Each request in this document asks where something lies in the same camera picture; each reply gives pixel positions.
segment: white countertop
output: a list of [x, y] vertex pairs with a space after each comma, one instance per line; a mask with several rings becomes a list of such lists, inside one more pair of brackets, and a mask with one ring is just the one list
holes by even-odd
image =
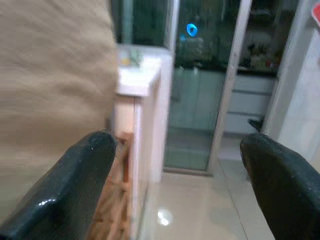
[[145, 57], [140, 67], [120, 67], [119, 75], [118, 95], [147, 97], [160, 80], [161, 60]]

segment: beige curtain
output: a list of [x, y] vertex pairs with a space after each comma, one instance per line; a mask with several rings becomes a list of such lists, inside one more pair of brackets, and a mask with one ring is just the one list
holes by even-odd
[[0, 0], [0, 222], [106, 127], [118, 80], [106, 0]]

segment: tiled floor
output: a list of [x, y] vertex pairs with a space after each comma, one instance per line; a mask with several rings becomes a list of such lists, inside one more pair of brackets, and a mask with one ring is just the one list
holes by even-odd
[[241, 161], [214, 177], [164, 173], [149, 188], [139, 240], [273, 240]]

